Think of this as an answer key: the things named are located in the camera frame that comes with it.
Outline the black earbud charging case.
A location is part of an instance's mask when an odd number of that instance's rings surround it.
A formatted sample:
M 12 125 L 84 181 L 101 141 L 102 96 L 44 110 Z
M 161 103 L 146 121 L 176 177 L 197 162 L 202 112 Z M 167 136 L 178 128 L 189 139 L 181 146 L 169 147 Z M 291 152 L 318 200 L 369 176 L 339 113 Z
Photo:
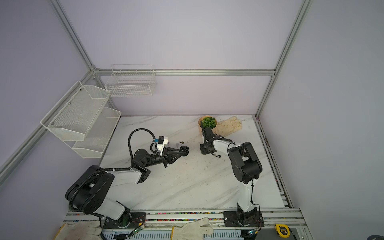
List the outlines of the black earbud charging case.
M 189 147 L 187 146 L 181 146 L 180 151 L 182 152 L 182 155 L 185 157 L 189 154 Z

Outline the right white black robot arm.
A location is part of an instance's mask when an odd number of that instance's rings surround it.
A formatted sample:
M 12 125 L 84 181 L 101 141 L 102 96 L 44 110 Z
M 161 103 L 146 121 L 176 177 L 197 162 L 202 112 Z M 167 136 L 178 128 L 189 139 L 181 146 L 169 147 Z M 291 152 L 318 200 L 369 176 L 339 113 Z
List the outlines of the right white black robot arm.
M 250 142 L 237 144 L 217 135 L 211 128 L 202 129 L 203 155 L 220 152 L 230 160 L 235 178 L 240 182 L 240 198 L 237 202 L 236 219 L 240 226 L 249 226 L 259 220 L 258 207 L 253 201 L 254 181 L 263 171 L 262 164 Z

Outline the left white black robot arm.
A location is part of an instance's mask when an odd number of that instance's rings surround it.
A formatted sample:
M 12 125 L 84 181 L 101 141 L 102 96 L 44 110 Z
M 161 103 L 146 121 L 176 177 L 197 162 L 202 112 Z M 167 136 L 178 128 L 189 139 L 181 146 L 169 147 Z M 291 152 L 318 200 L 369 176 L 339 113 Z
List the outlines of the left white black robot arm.
M 144 149 L 132 151 L 131 140 L 136 132 L 144 131 L 153 138 L 150 151 Z M 108 217 L 113 220 L 130 218 L 130 209 L 117 200 L 110 199 L 107 194 L 119 174 L 123 175 L 129 184 L 141 184 L 151 174 L 148 167 L 164 165 L 168 167 L 181 157 L 189 154 L 187 146 L 171 148 L 168 146 L 168 138 L 158 138 L 148 129 L 138 128 L 133 130 L 128 137 L 128 149 L 131 163 L 125 168 L 101 168 L 97 165 L 90 166 L 67 190 L 65 198 L 68 201 L 69 210 L 81 212 L 96 217 Z

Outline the beige work glove on table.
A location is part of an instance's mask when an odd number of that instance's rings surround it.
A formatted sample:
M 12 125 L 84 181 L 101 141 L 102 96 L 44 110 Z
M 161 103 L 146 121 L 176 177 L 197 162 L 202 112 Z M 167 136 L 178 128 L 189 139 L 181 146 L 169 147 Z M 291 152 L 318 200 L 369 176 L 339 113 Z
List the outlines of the beige work glove on table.
M 227 120 L 218 122 L 214 129 L 214 133 L 219 136 L 227 137 L 241 130 L 242 128 L 242 121 L 237 117 L 231 117 Z

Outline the potted green plant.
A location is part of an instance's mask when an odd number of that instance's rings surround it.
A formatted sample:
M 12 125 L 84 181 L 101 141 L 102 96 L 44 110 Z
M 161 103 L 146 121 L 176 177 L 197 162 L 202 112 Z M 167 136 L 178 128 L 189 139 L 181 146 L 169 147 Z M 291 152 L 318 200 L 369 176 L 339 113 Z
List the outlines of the potted green plant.
M 200 134 L 203 133 L 203 129 L 209 128 L 213 132 L 215 131 L 215 128 L 217 127 L 217 120 L 212 116 L 202 116 L 198 120 L 198 127 Z

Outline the white mesh shelf lower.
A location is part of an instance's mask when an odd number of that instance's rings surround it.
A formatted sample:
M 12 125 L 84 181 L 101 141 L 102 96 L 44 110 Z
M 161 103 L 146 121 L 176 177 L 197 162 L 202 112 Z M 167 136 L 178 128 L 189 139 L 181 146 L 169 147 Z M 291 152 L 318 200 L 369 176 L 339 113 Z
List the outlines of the white mesh shelf lower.
M 120 111 L 103 108 L 85 140 L 76 142 L 72 150 L 83 159 L 100 159 L 107 148 L 120 117 Z

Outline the white mesh shelf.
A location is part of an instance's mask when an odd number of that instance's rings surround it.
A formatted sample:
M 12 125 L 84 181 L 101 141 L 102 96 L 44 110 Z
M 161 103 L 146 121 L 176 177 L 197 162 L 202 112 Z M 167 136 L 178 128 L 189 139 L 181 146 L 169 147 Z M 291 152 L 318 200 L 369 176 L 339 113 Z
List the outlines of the white mesh shelf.
M 107 148 L 120 117 L 120 111 L 103 108 L 85 140 L 76 142 L 72 150 L 83 159 L 100 159 Z
M 83 142 L 109 98 L 109 91 L 78 81 L 43 117 L 41 125 L 63 142 Z

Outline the white glove front centre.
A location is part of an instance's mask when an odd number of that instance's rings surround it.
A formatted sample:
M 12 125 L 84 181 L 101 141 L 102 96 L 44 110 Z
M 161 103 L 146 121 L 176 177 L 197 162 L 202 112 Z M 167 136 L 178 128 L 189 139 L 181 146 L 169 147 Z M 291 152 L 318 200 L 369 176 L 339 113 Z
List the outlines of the white glove front centre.
M 173 227 L 171 240 L 204 240 L 205 235 L 210 236 L 214 233 L 212 227 L 207 227 L 208 223 L 209 219 L 205 217 L 182 227 Z

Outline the white glove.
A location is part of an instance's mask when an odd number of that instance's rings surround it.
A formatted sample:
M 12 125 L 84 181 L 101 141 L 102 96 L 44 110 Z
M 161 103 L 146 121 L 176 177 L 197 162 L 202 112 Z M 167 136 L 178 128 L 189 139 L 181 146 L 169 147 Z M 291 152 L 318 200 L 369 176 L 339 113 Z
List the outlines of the white glove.
M 204 240 L 205 235 L 210 236 L 214 233 L 212 227 L 207 227 L 208 223 L 209 219 L 205 217 L 182 227 L 173 227 L 171 240 Z
M 100 221 L 65 223 L 54 240 L 102 240 Z

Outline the white mesh shelf upper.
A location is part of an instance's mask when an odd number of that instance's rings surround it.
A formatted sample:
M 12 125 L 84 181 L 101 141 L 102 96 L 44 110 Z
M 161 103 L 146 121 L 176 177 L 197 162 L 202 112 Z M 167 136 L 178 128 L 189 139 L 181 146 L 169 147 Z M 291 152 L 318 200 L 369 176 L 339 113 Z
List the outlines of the white mesh shelf upper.
M 63 142 L 83 142 L 109 98 L 109 91 L 78 81 L 43 117 L 41 125 Z

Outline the yellow tape measure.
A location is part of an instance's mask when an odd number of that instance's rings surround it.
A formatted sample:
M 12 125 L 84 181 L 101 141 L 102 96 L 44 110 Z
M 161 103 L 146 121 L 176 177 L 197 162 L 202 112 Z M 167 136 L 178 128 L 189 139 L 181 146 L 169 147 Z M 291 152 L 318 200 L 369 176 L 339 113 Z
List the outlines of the yellow tape measure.
M 291 230 L 287 225 L 276 224 L 275 230 L 276 230 L 278 236 L 282 239 L 287 239 L 291 236 Z

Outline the white glove front left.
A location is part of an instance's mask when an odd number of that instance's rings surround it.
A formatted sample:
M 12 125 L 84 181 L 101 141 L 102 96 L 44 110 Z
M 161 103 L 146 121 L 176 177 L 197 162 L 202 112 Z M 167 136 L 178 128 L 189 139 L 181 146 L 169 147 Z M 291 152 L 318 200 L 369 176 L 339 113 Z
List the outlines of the white glove front left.
M 102 240 L 100 221 L 65 223 L 54 240 Z

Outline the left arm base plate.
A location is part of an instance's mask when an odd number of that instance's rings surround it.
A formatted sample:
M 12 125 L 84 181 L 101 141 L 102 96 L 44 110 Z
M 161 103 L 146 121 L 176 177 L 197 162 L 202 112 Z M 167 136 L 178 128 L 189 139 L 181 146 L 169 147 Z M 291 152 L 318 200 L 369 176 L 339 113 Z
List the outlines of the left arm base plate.
M 136 229 L 143 225 L 146 221 L 145 212 L 130 212 L 129 214 L 122 215 L 118 220 L 113 220 L 106 217 L 103 228 L 104 229 Z

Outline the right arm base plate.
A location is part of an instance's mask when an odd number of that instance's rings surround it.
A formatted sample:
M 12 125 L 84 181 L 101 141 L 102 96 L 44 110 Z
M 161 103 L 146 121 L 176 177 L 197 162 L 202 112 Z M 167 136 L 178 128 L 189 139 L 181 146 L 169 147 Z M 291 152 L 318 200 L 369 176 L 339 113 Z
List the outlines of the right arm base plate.
M 264 227 L 264 217 L 261 211 L 249 211 L 240 213 L 240 211 L 225 211 L 225 227 Z

